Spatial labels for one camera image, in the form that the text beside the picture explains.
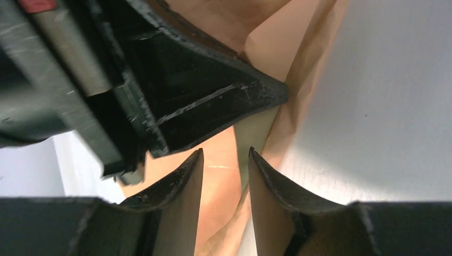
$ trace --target white wall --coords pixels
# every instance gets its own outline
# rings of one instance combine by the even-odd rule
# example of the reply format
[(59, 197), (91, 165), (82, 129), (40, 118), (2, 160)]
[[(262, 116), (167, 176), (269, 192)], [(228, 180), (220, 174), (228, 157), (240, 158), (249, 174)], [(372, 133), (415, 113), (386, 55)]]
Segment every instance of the white wall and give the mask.
[(0, 196), (64, 196), (52, 140), (0, 149)]
[[(324, 198), (452, 201), (452, 1), (350, 0), (280, 171)], [(256, 255), (251, 222), (239, 255)]]
[(111, 203), (125, 197), (76, 132), (41, 143), (0, 149), (0, 197), (93, 196)]

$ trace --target black plastic bracket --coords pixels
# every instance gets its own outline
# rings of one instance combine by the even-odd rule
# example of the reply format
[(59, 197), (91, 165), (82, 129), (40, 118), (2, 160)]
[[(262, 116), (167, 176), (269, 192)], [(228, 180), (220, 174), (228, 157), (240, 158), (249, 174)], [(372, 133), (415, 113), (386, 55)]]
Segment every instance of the black plastic bracket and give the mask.
[(193, 256), (203, 151), (120, 205), (96, 198), (0, 198), (2, 255)]
[(249, 152), (259, 256), (450, 255), (452, 203), (341, 205), (300, 187)]
[[(146, 151), (156, 158), (193, 148), (288, 99), (284, 83), (165, 1), (55, 2), (40, 13), (27, 13), (22, 1), (0, 3), (0, 61), (13, 63), (27, 90), (46, 102), (44, 109), (2, 108), (0, 147), (76, 130), (104, 164), (104, 176), (128, 183), (135, 179), (124, 173), (138, 173)], [(10, 90), (11, 79), (0, 77), (0, 86), (0, 106), (26, 97)]]

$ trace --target brown paper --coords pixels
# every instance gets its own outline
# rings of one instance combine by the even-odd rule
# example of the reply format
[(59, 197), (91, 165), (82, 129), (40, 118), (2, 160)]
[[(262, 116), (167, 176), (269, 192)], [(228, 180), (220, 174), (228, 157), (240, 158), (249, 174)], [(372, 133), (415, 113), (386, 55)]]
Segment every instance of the brown paper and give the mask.
[[(287, 74), (289, 101), (280, 107), (262, 150), (264, 158), (275, 168), (306, 112), (348, 3), (348, 0), (293, 0), (248, 37), (246, 55), (256, 68), (278, 79)], [(285, 48), (283, 53), (278, 51), (281, 47)], [(233, 219), (197, 250), (197, 256), (237, 254), (245, 219), (251, 216), (249, 189), (244, 190), (241, 198)]]

